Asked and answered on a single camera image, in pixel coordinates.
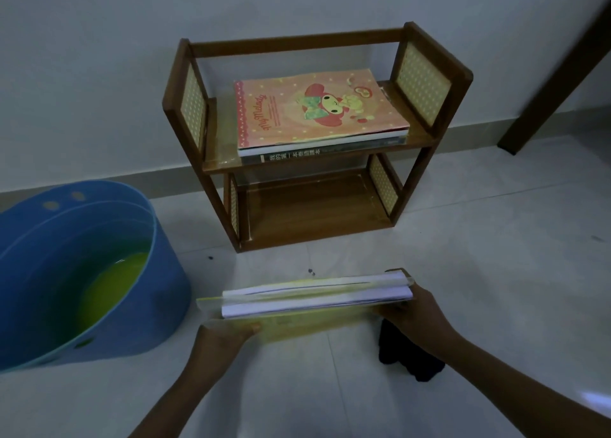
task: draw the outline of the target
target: black cloth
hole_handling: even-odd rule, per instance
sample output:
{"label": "black cloth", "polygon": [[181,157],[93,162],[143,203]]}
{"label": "black cloth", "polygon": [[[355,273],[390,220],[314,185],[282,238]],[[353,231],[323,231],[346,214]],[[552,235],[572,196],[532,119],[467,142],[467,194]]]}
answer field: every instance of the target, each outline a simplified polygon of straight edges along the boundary
{"label": "black cloth", "polygon": [[382,364],[399,361],[419,382],[428,382],[446,365],[414,344],[386,319],[382,321],[378,346],[378,358]]}

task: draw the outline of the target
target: my melody character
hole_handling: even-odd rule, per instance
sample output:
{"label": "my melody character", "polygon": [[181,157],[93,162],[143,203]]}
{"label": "my melody character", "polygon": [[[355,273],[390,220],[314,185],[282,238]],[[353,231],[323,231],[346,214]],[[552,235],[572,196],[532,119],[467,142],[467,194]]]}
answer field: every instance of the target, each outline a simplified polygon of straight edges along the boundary
{"label": "my melody character", "polygon": [[[363,102],[356,95],[344,95],[335,97],[325,92],[322,84],[312,84],[305,90],[305,96],[299,99],[306,120],[314,120],[323,126],[341,126],[341,118],[350,110],[356,114],[363,113]],[[372,120],[373,116],[359,118],[359,123]]]}

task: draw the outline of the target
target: human arm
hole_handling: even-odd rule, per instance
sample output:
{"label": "human arm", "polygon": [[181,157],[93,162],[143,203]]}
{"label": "human arm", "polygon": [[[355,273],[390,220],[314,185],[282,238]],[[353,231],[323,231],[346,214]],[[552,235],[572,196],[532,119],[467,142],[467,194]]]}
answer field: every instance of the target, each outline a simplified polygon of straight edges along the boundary
{"label": "human arm", "polygon": [[239,332],[200,326],[185,369],[129,438],[178,437],[197,404],[227,371],[244,342],[258,330],[256,325],[245,326]]}
{"label": "human arm", "polygon": [[610,419],[554,392],[469,342],[450,325],[429,291],[417,284],[411,290],[414,300],[380,306],[378,313],[412,342],[465,377],[524,436],[611,436]]}

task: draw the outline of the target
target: green bow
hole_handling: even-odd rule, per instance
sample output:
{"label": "green bow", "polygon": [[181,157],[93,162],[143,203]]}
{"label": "green bow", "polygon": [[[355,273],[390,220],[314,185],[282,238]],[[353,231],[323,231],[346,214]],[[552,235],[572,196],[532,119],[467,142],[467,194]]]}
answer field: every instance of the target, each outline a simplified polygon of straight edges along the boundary
{"label": "green bow", "polygon": [[302,97],[299,99],[299,103],[307,108],[305,111],[306,120],[315,120],[329,115],[328,112],[318,106],[320,97]]}

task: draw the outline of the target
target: blue bucket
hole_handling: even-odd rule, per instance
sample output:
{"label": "blue bucket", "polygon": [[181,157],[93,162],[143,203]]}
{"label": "blue bucket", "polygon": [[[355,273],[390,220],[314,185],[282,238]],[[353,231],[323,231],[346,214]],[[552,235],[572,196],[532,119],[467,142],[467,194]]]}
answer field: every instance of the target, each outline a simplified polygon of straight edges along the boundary
{"label": "blue bucket", "polygon": [[[83,292],[136,253],[148,258],[131,288],[81,331]],[[190,302],[152,205],[130,186],[68,184],[0,214],[0,372],[148,351],[176,330]]]}

